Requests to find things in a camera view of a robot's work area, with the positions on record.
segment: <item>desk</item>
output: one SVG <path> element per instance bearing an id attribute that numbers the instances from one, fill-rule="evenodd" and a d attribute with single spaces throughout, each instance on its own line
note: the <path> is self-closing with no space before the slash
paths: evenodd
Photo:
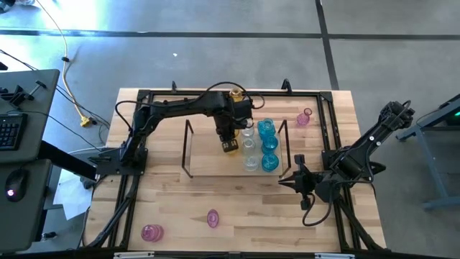
<path id="1" fill-rule="evenodd" d="M 138 90 L 120 89 L 118 101 L 136 100 Z M 360 136 L 351 92 L 332 93 L 342 145 L 350 145 Z M 155 97 L 161 101 L 178 98 L 180 97 Z M 287 119 L 292 161 L 294 154 L 305 154 L 306 165 L 312 171 L 321 171 L 323 140 L 316 101 L 308 97 L 293 96 L 265 98 L 265 107 L 253 111 L 254 119 L 273 118 L 277 127 L 283 119 Z M 313 110 L 310 124 L 307 127 L 296 127 L 295 118 L 306 107 Z M 134 105 L 121 105 L 119 111 L 130 122 Z M 187 177 L 180 167 L 186 119 L 190 120 L 195 132 L 214 129 L 212 118 L 193 115 L 165 119 L 149 136 L 149 157 L 137 194 L 129 250 L 339 251 L 334 213 L 316 227 L 304 227 L 300 194 L 278 185 L 277 176 Z M 107 146 L 119 147 L 126 137 L 126 125 L 114 115 Z M 287 174 L 290 175 L 293 169 L 295 170 L 295 165 Z M 96 189 L 86 225 L 87 242 L 94 240 L 113 214 L 119 180 L 119 176 L 109 176 Z M 356 216 L 375 241 L 385 246 L 371 186 L 357 184 L 351 190 L 351 195 Z M 326 213 L 327 204 L 319 199 L 316 203 L 309 215 L 309 222 L 320 219 Z M 206 223 L 209 209 L 219 212 L 219 226 L 216 229 L 211 229 Z M 125 218 L 121 218 L 117 245 L 124 221 Z M 143 241 L 140 231 L 146 224 L 161 224 L 165 229 L 163 239 L 156 243 Z M 346 218 L 344 225 L 347 241 L 351 243 Z"/>
<path id="2" fill-rule="evenodd" d="M 0 184 L 4 187 L 6 178 L 23 163 L 1 165 Z M 43 204 L 46 196 L 46 186 L 51 171 L 51 161 L 37 160 L 24 165 L 29 171 L 27 190 L 24 198 L 19 202 L 10 202 L 4 192 L 0 195 L 1 220 L 0 251 L 3 253 L 26 250 L 37 239 L 40 229 Z"/>

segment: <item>computer mouse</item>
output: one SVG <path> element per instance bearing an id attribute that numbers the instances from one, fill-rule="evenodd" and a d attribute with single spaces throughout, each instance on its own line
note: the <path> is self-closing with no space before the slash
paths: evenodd
<path id="1" fill-rule="evenodd" d="M 27 179 L 29 171 L 23 168 L 12 171 L 6 178 L 5 194 L 6 199 L 11 202 L 18 202 L 24 198 L 27 190 Z"/>

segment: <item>clear glass cup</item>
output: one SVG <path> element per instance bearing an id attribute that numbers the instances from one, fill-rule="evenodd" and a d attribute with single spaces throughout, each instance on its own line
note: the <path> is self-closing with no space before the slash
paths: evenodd
<path id="1" fill-rule="evenodd" d="M 255 156 L 249 156 L 244 159 L 244 169 L 248 172 L 252 172 L 258 169 L 259 167 L 259 159 Z"/>
<path id="2" fill-rule="evenodd" d="M 252 138 L 245 138 L 241 141 L 241 150 L 244 155 L 253 155 L 256 150 L 256 142 Z"/>
<path id="3" fill-rule="evenodd" d="M 254 136 L 254 127 L 246 128 L 241 130 L 242 138 L 252 138 Z"/>

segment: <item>yellow cable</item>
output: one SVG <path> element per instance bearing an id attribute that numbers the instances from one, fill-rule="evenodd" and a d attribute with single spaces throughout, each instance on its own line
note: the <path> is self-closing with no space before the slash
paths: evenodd
<path id="1" fill-rule="evenodd" d="M 67 40 L 65 40 L 63 31 L 59 28 L 59 25 L 57 24 L 57 22 L 52 18 L 51 14 L 46 10 L 46 8 L 42 5 L 42 3 L 40 3 L 39 0 L 37 0 L 37 3 L 42 7 L 43 11 L 45 11 L 45 13 L 48 15 L 48 17 L 52 20 L 52 22 L 54 22 L 54 24 L 56 25 L 57 29 L 59 30 L 60 35 L 63 37 L 64 46 L 65 46 L 64 58 L 68 60 Z M 75 97 L 73 96 L 72 92 L 70 91 L 69 85 L 67 84 L 67 80 L 65 79 L 65 77 L 67 75 L 67 69 L 68 69 L 67 68 L 67 61 L 63 60 L 63 62 L 64 62 L 64 68 L 63 68 L 63 73 L 62 73 L 62 79 L 63 79 L 63 83 L 64 83 L 64 86 L 65 86 L 65 90 L 68 92 L 68 94 L 72 98 L 73 103 L 74 103 L 73 106 L 75 107 L 75 110 L 77 111 L 77 113 L 80 115 L 80 120 L 81 120 L 80 126 L 87 127 L 87 126 L 91 125 L 91 120 L 87 116 L 85 116 L 83 114 L 83 112 L 81 112 L 80 108 L 77 106 L 77 101 L 75 100 Z"/>

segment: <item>black desk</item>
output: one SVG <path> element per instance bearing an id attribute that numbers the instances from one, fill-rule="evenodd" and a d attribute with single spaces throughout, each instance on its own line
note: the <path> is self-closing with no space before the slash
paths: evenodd
<path id="1" fill-rule="evenodd" d="M 19 149 L 0 151 L 0 188 L 4 187 L 11 172 L 26 162 L 25 168 L 30 171 L 26 194 L 21 201 L 12 203 L 6 200 L 5 195 L 0 195 L 0 253 L 26 250 L 32 242 L 40 240 L 46 217 L 43 207 L 45 192 L 52 164 L 79 176 L 96 178 L 96 169 L 92 165 L 42 140 L 58 78 L 59 71 L 56 69 L 0 73 L 0 87 L 7 88 L 10 93 L 14 92 L 16 85 L 29 93 L 37 85 L 35 81 L 47 86 L 35 92 L 33 101 L 26 100 L 19 105 L 28 114 Z M 11 110 L 14 108 L 0 99 L 0 113 Z"/>
<path id="2" fill-rule="evenodd" d="M 35 81 L 43 82 L 47 88 L 38 89 L 33 95 L 33 101 L 23 101 L 19 107 L 25 111 L 48 114 L 51 109 L 52 98 L 55 94 L 58 79 L 59 70 L 57 69 L 0 73 L 0 87 L 8 89 L 9 93 L 14 93 L 16 86 L 21 86 L 25 92 L 30 93 L 37 85 Z M 6 101 L 0 99 L 0 113 L 3 114 L 11 110 L 14 110 L 14 108 Z M 22 135 L 19 149 L 0 151 L 0 163 L 22 162 L 35 159 L 40 149 L 47 119 L 43 114 L 28 113 L 27 126 Z"/>
<path id="3" fill-rule="evenodd" d="M 22 163 L 2 164 L 0 184 L 3 185 L 9 173 Z M 2 253 L 26 250 L 38 236 L 46 186 L 51 171 L 51 161 L 37 160 L 24 166 L 29 170 L 27 191 L 19 202 L 10 202 L 0 195 L 0 251 Z"/>

